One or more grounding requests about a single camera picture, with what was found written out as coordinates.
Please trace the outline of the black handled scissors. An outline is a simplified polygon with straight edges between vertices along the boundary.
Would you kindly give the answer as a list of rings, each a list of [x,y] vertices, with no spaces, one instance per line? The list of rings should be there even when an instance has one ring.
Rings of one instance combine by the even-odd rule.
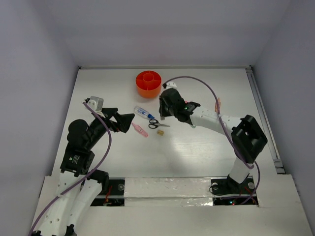
[[[148,127],[149,127],[150,129],[157,129],[157,128],[159,128],[159,127],[169,127],[169,125],[167,125],[167,124],[162,124],[162,123],[160,123],[160,122],[159,122],[158,120],[156,120],[156,119],[150,119],[150,120],[149,120]]]

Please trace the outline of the clear blue-capped glue bottle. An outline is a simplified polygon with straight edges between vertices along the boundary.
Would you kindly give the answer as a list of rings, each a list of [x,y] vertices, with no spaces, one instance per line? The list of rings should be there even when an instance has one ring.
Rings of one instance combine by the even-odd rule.
[[[135,106],[134,107],[134,112],[138,115],[140,115],[141,117],[143,118],[146,118],[146,119],[155,119],[155,117],[149,113],[148,111],[146,111],[145,109],[139,107],[139,106]]]

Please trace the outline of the small tan eraser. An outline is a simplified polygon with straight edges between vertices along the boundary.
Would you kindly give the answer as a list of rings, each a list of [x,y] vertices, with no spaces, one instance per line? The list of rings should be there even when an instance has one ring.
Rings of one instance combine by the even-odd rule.
[[[164,131],[162,131],[162,130],[158,130],[157,133],[158,133],[159,135],[161,135],[161,136],[164,135]]]

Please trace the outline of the pink highlighter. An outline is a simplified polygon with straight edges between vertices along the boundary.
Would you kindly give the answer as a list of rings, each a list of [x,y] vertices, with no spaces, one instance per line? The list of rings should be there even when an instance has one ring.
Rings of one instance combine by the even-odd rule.
[[[143,137],[148,137],[148,133],[143,129],[141,128],[139,125],[135,124],[135,123],[132,123],[132,126],[134,127],[134,129],[139,133],[141,134]]]

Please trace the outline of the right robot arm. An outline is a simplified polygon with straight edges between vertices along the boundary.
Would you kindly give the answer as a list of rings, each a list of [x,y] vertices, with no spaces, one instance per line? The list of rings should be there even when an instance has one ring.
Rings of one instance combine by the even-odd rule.
[[[212,180],[211,191],[217,196],[242,191],[256,158],[268,142],[253,116],[235,118],[212,112],[198,103],[186,102],[174,88],[168,88],[160,95],[159,114],[162,118],[175,117],[191,127],[203,127],[225,135],[236,159],[226,178]]]

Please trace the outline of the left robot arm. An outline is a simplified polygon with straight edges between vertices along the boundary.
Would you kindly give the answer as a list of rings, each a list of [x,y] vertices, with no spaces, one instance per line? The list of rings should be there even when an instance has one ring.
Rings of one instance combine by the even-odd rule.
[[[76,235],[96,196],[110,189],[109,174],[97,167],[90,168],[95,157],[92,148],[104,134],[126,133],[135,115],[120,115],[116,108],[103,108],[92,114],[91,124],[77,119],[69,125],[56,195],[35,220],[31,236]]]

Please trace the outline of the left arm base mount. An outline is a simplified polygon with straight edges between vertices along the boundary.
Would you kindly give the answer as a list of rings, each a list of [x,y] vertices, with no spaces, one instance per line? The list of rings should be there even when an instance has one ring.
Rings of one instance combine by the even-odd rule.
[[[123,207],[125,205],[125,179],[111,178],[106,190],[100,194],[91,203],[92,207]]]

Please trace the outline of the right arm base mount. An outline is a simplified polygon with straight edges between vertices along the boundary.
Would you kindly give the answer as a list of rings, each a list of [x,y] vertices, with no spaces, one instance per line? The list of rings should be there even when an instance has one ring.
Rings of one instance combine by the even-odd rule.
[[[213,178],[209,192],[213,195],[215,206],[258,205],[256,193],[253,193],[255,183],[252,177],[241,183],[235,183],[229,178]]]

